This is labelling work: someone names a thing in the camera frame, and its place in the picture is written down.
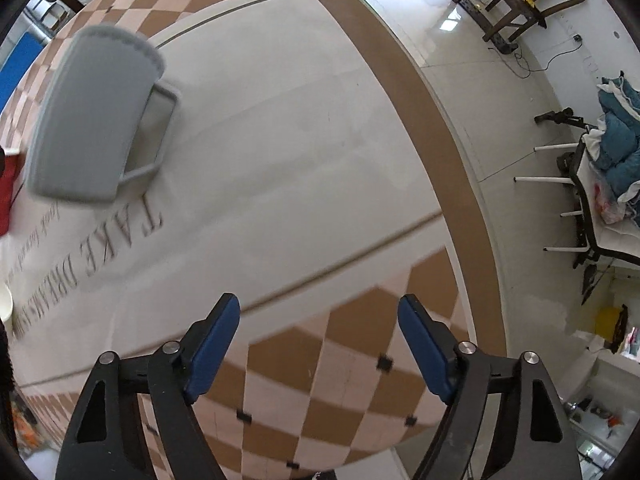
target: brown floor border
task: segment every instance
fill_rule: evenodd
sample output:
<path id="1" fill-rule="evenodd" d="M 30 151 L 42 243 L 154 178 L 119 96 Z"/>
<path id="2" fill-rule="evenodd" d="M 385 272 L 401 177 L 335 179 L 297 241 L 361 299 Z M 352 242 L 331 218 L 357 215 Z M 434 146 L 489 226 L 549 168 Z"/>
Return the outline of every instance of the brown floor border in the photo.
<path id="1" fill-rule="evenodd" d="M 494 253 L 458 148 L 412 61 L 360 0 L 319 0 L 385 89 L 436 192 L 462 268 L 478 342 L 506 355 Z"/>

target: tiled floor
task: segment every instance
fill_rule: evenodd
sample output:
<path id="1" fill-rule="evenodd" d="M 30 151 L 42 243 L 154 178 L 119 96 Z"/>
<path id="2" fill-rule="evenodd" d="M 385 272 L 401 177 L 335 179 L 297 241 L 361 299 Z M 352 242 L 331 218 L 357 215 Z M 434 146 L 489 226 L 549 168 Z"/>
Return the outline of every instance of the tiled floor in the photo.
<path id="1" fill-rule="evenodd" d="M 510 355 L 539 352 L 558 380 L 583 348 L 567 334 L 570 313 L 580 307 L 582 271 L 572 270 L 571 255 L 542 247 L 574 244 L 573 221 L 558 215 L 572 209 L 572 200 L 560 186 L 513 182 L 517 175 L 558 174 L 559 153 L 534 153 L 533 147 L 572 140 L 567 128 L 532 120 L 558 108 L 545 76 L 514 76 L 451 0 L 365 1 L 414 58 L 468 160 L 492 235 Z M 423 448 L 399 450 L 410 472 Z"/>

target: white chair leg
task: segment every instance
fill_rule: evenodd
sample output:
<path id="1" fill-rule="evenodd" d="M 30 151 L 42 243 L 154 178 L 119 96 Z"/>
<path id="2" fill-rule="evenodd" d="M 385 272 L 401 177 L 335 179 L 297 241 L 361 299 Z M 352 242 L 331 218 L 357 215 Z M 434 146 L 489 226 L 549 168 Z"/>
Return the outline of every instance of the white chair leg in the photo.
<path id="1" fill-rule="evenodd" d="M 543 150 L 570 150 L 572 148 L 577 148 L 577 142 L 571 142 L 569 144 L 551 144 L 549 146 L 536 146 L 533 151 L 534 152 L 542 152 Z"/>
<path id="2" fill-rule="evenodd" d="M 543 247 L 543 251 L 550 253 L 586 253 L 589 251 L 588 247 Z"/>
<path id="3" fill-rule="evenodd" d="M 555 182 L 557 184 L 573 184 L 570 178 L 562 176 L 514 176 L 514 182 Z"/>

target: black cable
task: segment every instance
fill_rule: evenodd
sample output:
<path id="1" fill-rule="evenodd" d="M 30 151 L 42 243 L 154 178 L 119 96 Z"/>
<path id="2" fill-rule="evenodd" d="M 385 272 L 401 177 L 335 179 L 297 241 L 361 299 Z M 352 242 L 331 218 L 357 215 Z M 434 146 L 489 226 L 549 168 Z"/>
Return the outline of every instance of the black cable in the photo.
<path id="1" fill-rule="evenodd" d="M 549 69 L 549 66 L 551 65 L 551 62 L 556 58 L 556 57 L 560 57 L 560 56 L 564 56 L 564 54 L 571 54 L 572 52 L 575 52 L 576 50 L 579 50 L 582 46 L 583 46 L 583 42 L 580 41 L 580 45 L 578 45 L 576 48 L 574 48 L 573 50 L 565 50 L 564 52 L 560 52 L 558 54 L 556 54 L 555 56 L 553 56 L 549 62 L 546 64 L 546 67 L 542 68 L 542 69 L 538 69 L 538 70 L 532 70 L 530 65 L 529 65 L 529 61 L 527 61 L 527 58 L 524 57 L 522 55 L 522 48 L 521 46 L 518 45 L 518 48 L 516 50 L 513 51 L 513 57 L 516 60 L 516 63 L 518 64 L 518 66 L 527 71 L 527 75 L 522 76 L 520 74 L 518 74 L 513 68 L 511 68 L 511 66 L 509 66 L 509 64 L 505 61 L 504 57 L 500 54 L 500 52 L 498 52 L 496 49 L 494 49 L 493 47 L 489 47 L 489 50 L 495 50 L 496 52 L 498 52 L 498 55 L 500 56 L 500 60 L 505 64 L 505 66 L 511 70 L 511 72 L 513 73 L 513 75 L 519 77 L 520 79 L 526 79 L 528 77 L 531 76 L 531 74 L 533 74 L 534 72 L 546 72 L 546 70 Z M 523 67 L 520 64 L 520 60 L 523 59 L 524 62 L 527 64 L 526 67 Z"/>

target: blue cloth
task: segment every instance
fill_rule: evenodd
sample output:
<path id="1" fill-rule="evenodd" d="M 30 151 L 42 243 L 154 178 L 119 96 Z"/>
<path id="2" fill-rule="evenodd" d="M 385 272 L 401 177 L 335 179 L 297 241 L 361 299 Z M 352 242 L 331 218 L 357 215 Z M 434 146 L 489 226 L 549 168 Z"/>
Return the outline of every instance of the blue cloth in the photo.
<path id="1" fill-rule="evenodd" d="M 631 107 L 640 114 L 640 94 L 633 89 L 626 79 L 623 77 L 619 77 L 617 79 L 607 79 L 606 77 L 603 77 L 602 82 L 604 84 L 612 82 L 615 86 L 620 88 Z M 600 106 L 604 113 L 613 113 L 623 123 L 625 123 L 631 131 L 633 131 L 636 139 L 640 141 L 640 122 L 633 118 L 631 114 L 623 108 L 615 95 L 605 92 L 604 90 L 599 90 L 598 101 L 600 102 Z"/>
<path id="2" fill-rule="evenodd" d="M 625 160 L 609 168 L 605 177 L 616 198 L 626 192 L 636 180 L 640 180 L 640 150 L 635 150 Z"/>
<path id="3" fill-rule="evenodd" d="M 28 32 L 25 33 L 0 70 L 0 110 L 4 109 L 12 92 L 31 64 L 42 52 L 42 45 Z"/>
<path id="4" fill-rule="evenodd" d="M 607 129 L 600 139 L 600 156 L 594 161 L 602 171 L 626 159 L 639 145 L 633 131 L 613 113 L 605 115 L 605 124 Z"/>

